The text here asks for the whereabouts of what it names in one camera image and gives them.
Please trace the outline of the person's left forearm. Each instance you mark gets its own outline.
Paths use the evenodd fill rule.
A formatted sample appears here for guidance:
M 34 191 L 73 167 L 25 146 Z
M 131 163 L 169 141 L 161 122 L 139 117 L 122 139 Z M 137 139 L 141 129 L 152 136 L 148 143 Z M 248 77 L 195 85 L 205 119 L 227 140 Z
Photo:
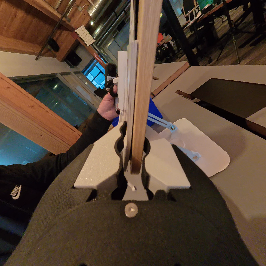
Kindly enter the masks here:
M 96 111 L 80 138 L 65 153 L 60 153 L 51 159 L 48 177 L 54 180 L 89 145 L 105 135 L 113 119 Z

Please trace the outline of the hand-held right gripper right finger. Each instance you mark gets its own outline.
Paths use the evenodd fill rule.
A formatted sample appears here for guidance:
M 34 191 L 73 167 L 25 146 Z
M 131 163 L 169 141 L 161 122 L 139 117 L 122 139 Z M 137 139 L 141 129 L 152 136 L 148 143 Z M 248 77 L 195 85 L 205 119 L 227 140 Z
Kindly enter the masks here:
M 167 140 L 149 141 L 145 138 L 143 151 L 142 184 L 148 201 L 159 190 L 169 193 L 171 189 L 191 187 L 174 148 Z

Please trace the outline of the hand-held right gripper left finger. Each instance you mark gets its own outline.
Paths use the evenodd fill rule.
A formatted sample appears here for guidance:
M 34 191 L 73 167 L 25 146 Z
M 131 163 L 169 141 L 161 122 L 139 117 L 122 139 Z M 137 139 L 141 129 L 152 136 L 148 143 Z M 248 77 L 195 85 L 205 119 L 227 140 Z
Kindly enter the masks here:
M 92 189 L 111 194 L 113 200 L 122 200 L 127 190 L 121 151 L 124 148 L 126 122 L 98 139 L 74 183 L 77 189 Z

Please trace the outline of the paned window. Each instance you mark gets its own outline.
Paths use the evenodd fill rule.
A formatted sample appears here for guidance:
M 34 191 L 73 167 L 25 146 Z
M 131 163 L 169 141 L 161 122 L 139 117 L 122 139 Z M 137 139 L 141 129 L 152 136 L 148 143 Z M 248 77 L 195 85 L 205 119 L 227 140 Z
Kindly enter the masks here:
M 105 69 L 96 59 L 92 59 L 83 69 L 82 73 L 96 88 L 104 89 Z

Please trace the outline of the black steel column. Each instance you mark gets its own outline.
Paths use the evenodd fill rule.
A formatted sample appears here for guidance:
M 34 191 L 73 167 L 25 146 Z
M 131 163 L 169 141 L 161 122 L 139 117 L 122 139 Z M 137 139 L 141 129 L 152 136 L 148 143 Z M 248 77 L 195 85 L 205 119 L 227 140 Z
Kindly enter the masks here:
M 162 9 L 165 12 L 167 19 L 170 22 L 171 28 L 177 36 L 184 54 L 186 55 L 188 62 L 191 66 L 199 66 L 198 60 L 190 47 L 187 37 L 181 27 L 181 24 L 172 8 L 169 0 L 163 0 Z

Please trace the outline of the person's left hand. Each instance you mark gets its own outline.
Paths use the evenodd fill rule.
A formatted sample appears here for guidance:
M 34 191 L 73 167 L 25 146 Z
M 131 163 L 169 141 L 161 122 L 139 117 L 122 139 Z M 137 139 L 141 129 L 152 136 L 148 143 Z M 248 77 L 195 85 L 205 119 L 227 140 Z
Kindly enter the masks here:
M 108 121 L 112 121 L 119 116 L 115 107 L 115 98 L 110 94 L 110 92 L 104 96 L 97 111 Z

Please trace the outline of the wooden pillar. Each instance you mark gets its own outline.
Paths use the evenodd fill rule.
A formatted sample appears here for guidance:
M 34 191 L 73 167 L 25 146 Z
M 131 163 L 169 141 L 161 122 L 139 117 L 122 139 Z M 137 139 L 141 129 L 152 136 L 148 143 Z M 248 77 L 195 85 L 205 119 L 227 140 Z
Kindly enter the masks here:
M 82 135 L 2 73 L 0 122 L 55 155 L 66 152 Z

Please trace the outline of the person's black jacket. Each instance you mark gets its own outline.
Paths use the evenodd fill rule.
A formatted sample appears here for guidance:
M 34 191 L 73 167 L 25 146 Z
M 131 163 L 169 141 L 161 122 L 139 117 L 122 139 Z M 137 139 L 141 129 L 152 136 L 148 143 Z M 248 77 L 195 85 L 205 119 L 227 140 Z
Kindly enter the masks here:
M 59 154 L 25 165 L 0 166 L 1 265 L 19 244 L 45 191 L 71 161 Z

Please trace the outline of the metal air duct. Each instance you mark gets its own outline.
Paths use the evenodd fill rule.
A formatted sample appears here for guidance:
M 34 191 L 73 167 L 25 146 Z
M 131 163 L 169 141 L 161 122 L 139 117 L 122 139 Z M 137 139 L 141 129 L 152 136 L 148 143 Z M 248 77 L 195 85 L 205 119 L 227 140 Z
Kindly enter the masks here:
M 95 45 L 101 45 L 121 20 L 128 17 L 130 1 L 98 1 L 97 3 L 99 5 L 95 11 L 92 8 L 88 9 L 88 13 L 92 15 L 91 22 L 95 23 L 89 26 L 89 32 L 95 39 Z

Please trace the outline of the wooden stand board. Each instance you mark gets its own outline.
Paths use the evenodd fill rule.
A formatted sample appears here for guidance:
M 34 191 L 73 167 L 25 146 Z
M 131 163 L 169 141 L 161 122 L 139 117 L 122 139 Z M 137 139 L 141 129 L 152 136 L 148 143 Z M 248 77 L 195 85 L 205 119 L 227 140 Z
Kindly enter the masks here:
M 138 1 L 136 40 L 138 41 L 134 119 L 131 145 L 131 174 L 139 174 L 142 164 L 145 131 L 162 1 Z

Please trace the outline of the white paper notice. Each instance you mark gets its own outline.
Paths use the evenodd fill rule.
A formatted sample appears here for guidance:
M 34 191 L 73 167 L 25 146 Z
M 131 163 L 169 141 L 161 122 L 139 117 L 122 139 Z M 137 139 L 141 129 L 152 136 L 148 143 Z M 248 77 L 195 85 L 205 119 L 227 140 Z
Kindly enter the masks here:
M 85 43 L 87 47 L 89 47 L 95 42 L 95 39 L 90 35 L 84 25 L 77 28 L 75 30 L 75 33 L 79 36 L 79 38 Z

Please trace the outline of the black tripod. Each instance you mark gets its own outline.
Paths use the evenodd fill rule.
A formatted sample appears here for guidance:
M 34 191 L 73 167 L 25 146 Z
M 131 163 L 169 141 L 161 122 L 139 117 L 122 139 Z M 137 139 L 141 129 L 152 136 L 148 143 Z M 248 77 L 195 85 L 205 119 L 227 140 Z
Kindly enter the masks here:
M 227 23 L 229 25 L 229 30 L 221 37 L 221 39 L 223 37 L 226 37 L 226 40 L 219 47 L 221 51 L 220 51 L 216 61 L 219 60 L 219 58 L 220 58 L 222 52 L 224 51 L 224 48 L 226 47 L 228 41 L 230 39 L 232 39 L 233 44 L 234 44 L 234 49 L 235 49 L 235 55 L 236 55 L 236 58 L 237 58 L 237 62 L 238 62 L 238 64 L 240 64 L 240 58 L 239 58 L 238 49 L 237 49 L 237 45 L 236 45 L 235 35 L 237 35 L 239 33 L 251 34 L 252 32 L 242 31 L 242 30 L 238 29 L 237 27 L 233 26 L 226 0 L 223 0 L 222 3 L 223 3 L 223 8 L 224 8 L 224 13 L 225 13 L 225 16 L 227 18 Z

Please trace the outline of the blue plastic bin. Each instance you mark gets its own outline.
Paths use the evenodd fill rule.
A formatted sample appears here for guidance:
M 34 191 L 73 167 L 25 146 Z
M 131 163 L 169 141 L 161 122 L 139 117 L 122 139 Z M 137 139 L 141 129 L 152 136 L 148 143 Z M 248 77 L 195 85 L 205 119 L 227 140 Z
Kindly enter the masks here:
M 152 98 L 150 98 L 150 101 L 149 101 L 149 110 L 148 110 L 148 112 L 150 114 L 155 115 L 156 117 L 159 117 L 159 118 L 162 118 L 163 117 L 162 114 L 160 113 L 160 111 L 158 110 L 158 108 L 156 107 L 156 105 L 154 104 Z M 116 118 L 113 119 L 112 125 L 114 127 L 118 125 L 118 120 L 119 120 L 119 117 L 116 117 Z M 154 122 L 152 122 L 150 120 L 147 120 L 147 125 L 148 126 L 151 127 L 154 124 L 155 124 Z

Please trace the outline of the background office desks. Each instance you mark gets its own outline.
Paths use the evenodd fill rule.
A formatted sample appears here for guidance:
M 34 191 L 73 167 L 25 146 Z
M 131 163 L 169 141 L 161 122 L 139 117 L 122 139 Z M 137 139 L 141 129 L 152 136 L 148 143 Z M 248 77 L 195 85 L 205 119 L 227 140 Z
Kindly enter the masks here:
M 226 1 L 226 2 L 227 2 L 227 6 L 228 6 L 228 5 L 230 5 L 231 2 L 235 2 L 235 1 Z M 237 6 L 240 6 L 240 5 L 245 6 L 246 3 L 250 3 L 251 4 L 250 7 L 239 18 L 241 20 L 239 22 L 239 24 L 234 23 L 233 26 L 238 28 L 238 26 L 244 21 L 244 19 L 247 17 L 247 15 L 252 12 L 256 31 L 252 32 L 251 33 L 252 36 L 246 42 L 241 44 L 239 46 L 239 48 L 245 47 L 248 43 L 250 43 L 255 38 L 258 38 L 258 41 L 255 40 L 251 45 L 257 45 L 261 40 L 263 40 L 263 38 L 260 38 L 259 35 L 261 35 L 262 37 L 265 37 L 265 18 L 264 18 L 263 5 L 262 5 L 263 1 L 238 1 Z M 192 49 L 193 48 L 198 49 L 198 45 L 200 45 L 200 40 L 201 40 L 201 37 L 199 37 L 199 35 L 198 35 L 196 24 L 199 21 L 206 19 L 207 17 L 213 15 L 214 13 L 218 12 L 221 9 L 224 10 L 223 3 L 220 3 L 219 5 L 216 5 L 213 8 L 209 8 L 209 7 L 204 8 L 201 11 L 199 11 L 197 13 L 197 15 L 195 15 L 194 20 L 192 22 L 190 22 L 187 27 L 185 27 L 185 28 L 189 28 L 191 26 L 194 26 L 194 28 L 195 28 L 194 29 L 194 35 L 192 35 L 193 37 L 195 37 L 194 42 L 189 42 L 190 47 Z

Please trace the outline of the black wall speaker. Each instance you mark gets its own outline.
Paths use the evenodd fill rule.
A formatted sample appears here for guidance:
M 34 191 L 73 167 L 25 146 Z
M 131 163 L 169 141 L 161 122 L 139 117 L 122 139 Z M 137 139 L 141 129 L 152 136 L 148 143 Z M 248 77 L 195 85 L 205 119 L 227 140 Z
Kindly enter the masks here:
M 77 67 L 82 62 L 82 59 L 75 51 L 72 51 L 66 56 L 64 61 L 70 67 Z

